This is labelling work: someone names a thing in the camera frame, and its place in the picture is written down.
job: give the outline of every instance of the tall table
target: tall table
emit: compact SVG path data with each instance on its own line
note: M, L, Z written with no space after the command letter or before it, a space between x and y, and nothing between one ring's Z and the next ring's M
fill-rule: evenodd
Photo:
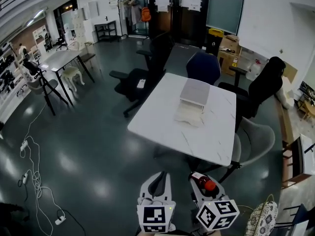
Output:
M64 91L68 101L70 102L70 104L72 106L73 106L73 103L72 103L68 93L66 92L66 90L64 88L63 82L62 82L58 72L61 69L64 69L64 67L67 64L69 64L71 61L73 61L75 58L78 58L79 62L81 63L83 69L86 71L89 78L93 81L93 83L95 83L93 77L91 76L88 69L86 68L86 66L82 62L82 60L79 56L80 53L81 52L79 52L79 51L69 51L69 50L58 51L58 52L55 52L54 54L52 54L48 59L46 59L42 64L39 65L39 68L46 70L46 71L54 72L56 74L56 77L57 77L61 87L63 88L63 91Z
M210 86L203 125L174 120L187 78L166 73L134 116L128 130L193 157L229 166L232 158L236 94Z

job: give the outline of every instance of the gray chair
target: gray chair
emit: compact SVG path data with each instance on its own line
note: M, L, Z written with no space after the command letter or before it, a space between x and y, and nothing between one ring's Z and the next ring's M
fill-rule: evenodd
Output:
M56 80L50 80L47 81L45 78L38 77L36 80L32 82L26 83L31 91L33 91L35 94L40 95L43 94L44 98L47 102L48 107L50 108L51 112L55 116L55 111L53 109L53 106L49 100L49 96L52 92L54 92L66 105L68 105L68 102L60 95L60 93L55 90L55 88L58 86L58 82Z
M219 180L219 183L222 183L235 169L247 166L260 159L271 150L275 143L275 133L272 128L267 125L256 124L243 117L240 123L240 128L244 130L250 141L250 154L245 161L240 162L242 146L239 136L235 134L231 165L228 167L226 174ZM201 173L205 173L219 167L219 165L215 165L201 171Z

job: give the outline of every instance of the bottle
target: bottle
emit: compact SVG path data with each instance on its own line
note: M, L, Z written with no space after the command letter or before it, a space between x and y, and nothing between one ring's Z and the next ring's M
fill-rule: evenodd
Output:
M213 182L208 176L194 172L190 175L190 177L195 181L199 190L205 197L216 198L220 190L216 183Z

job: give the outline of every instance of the ceiling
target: ceiling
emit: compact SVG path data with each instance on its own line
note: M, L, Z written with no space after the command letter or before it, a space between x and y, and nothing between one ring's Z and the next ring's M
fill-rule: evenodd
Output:
M18 14L0 28L0 42L5 40L15 31L21 31L27 22L29 22L41 9L48 8L48 11L52 11L67 1L68 0L45 0Z

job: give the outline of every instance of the gray floor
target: gray floor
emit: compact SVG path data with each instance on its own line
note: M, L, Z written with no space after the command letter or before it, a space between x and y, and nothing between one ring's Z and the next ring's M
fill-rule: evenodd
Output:
M115 69L129 72L133 68L146 68L144 57L135 53L137 39L120 43L95 45L101 73L94 68L96 83L84 75L86 85L80 84L76 94L71 93L75 106L67 107L59 99L51 97L57 116L48 107L32 124L30 134L40 144L40 172L42 186L52 188L55 201L69 210L85 227L88 235L134 235L137 227L136 205L141 184L159 171L171 174L173 200L177 203L174 224L178 229L190 232L191 200L188 182L190 173L185 157L176 151L153 159L155 144L129 133L129 119L122 112L130 102L114 92L118 80L108 76ZM176 45L166 65L168 72L186 76L185 65L198 51L197 48ZM222 75L220 81L233 83L234 78ZM247 88L249 82L241 78ZM36 117L45 101L32 93L16 109L3 129L0 141L0 201L23 204L25 193L17 181L31 163L20 158L21 142L29 123ZM259 161L235 171L223 186L238 205L255 208L269 194L280 198L282 178L281 131L275 107L275 99L266 100L259 108L255 122L269 125L276 134L272 150ZM37 150L31 145L32 159L37 162ZM211 172L220 178L224 170ZM43 235L35 217L35 195L28 182L31 220L25 224L32 235ZM56 208L49 191L44 191L39 201L51 221L56 220ZM50 227L39 215L42 228ZM222 235L243 235L246 218L240 217L231 229ZM54 235L83 235L79 226L68 216L60 226L54 227Z

